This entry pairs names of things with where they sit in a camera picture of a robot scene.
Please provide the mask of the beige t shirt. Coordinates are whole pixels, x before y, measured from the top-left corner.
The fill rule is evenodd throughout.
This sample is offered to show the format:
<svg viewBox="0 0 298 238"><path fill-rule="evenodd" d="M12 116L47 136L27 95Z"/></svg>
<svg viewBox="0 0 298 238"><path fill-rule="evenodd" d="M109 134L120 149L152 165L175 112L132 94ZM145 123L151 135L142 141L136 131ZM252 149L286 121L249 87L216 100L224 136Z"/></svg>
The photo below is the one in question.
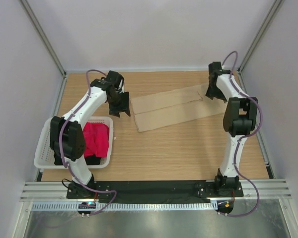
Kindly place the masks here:
<svg viewBox="0 0 298 238"><path fill-rule="evenodd" d="M208 84L184 87L131 99L139 132L201 119L225 112L226 104L204 95Z"/></svg>

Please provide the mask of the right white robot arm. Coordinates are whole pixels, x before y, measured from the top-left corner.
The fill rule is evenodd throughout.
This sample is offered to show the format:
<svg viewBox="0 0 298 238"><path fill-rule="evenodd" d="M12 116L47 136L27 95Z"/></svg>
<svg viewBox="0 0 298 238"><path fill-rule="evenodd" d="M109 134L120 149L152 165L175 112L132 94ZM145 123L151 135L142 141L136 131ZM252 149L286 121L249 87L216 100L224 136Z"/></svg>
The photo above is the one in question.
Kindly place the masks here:
<svg viewBox="0 0 298 238"><path fill-rule="evenodd" d="M223 128L227 133L227 144L215 176L214 191L218 196L230 196L239 190L241 154L256 126L258 101L241 89L229 70L221 69L209 73L206 96L226 102Z"/></svg>

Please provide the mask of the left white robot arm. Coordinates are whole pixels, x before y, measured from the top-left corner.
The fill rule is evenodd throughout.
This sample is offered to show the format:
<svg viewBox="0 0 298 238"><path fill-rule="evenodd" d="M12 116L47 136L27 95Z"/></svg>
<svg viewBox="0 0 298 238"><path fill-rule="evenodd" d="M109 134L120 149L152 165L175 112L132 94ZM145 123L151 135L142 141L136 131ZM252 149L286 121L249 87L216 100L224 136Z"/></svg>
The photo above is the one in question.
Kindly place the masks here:
<svg viewBox="0 0 298 238"><path fill-rule="evenodd" d="M50 122L50 148L72 175L72 184L78 193L91 198L95 193L108 193L96 190L94 176L84 159L86 142L83 128L103 104L109 104L109 115L119 117L120 113L130 113L129 92L124 91L124 77L117 76L95 79L89 84L85 97L71 111L62 117L54 116Z"/></svg>

